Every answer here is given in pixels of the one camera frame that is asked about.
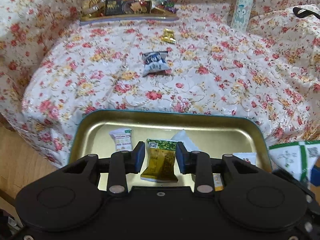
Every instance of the floral fabric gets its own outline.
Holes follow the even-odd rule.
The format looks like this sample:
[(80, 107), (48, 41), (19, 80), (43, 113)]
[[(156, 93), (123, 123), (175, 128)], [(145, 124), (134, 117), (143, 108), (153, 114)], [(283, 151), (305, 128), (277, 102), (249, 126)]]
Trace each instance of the floral fabric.
[[(319, 13), (317, 0), (255, 0), (247, 33), (229, 27), (235, 0), (175, 0), (173, 23), (79, 26), (81, 1), (2, 0), (0, 112), (56, 166), (97, 109), (246, 117), (268, 145), (319, 136), (320, 21), (292, 13)], [(142, 77), (152, 50), (171, 70)]]

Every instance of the green and yellow snack package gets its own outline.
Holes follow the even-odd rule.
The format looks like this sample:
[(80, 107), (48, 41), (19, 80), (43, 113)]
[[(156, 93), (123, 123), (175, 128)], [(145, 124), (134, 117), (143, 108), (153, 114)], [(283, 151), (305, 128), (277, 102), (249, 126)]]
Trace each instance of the green and yellow snack package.
[(149, 164), (141, 179), (154, 182), (177, 182), (174, 174), (176, 141), (147, 139), (146, 148)]

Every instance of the cartoon character on bottle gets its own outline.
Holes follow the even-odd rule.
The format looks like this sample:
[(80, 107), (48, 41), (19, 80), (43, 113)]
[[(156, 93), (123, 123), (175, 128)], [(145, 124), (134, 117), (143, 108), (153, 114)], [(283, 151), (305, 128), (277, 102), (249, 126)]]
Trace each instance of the cartoon character on bottle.
[(236, 9), (235, 22), (244, 23), (244, 16), (247, 14), (248, 6), (244, 7), (243, 4), (238, 5)]

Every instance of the green snack wrapper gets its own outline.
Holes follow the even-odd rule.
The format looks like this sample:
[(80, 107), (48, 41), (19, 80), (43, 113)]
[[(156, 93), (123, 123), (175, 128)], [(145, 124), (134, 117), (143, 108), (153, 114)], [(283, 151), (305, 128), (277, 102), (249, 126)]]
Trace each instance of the green snack wrapper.
[(269, 155), (277, 166), (296, 180), (310, 181), (311, 170), (320, 155), (320, 140), (277, 144), (269, 147)]
[(141, 179), (154, 182), (177, 182), (174, 174), (176, 141), (147, 139), (147, 152), (150, 156), (146, 170)]

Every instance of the water bottle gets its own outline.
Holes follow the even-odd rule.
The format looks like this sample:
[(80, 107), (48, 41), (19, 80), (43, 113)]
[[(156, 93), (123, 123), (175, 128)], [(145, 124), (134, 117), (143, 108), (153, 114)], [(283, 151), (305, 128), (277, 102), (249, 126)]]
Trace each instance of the water bottle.
[(249, 23), (253, 0), (237, 0), (231, 27), (245, 32)]

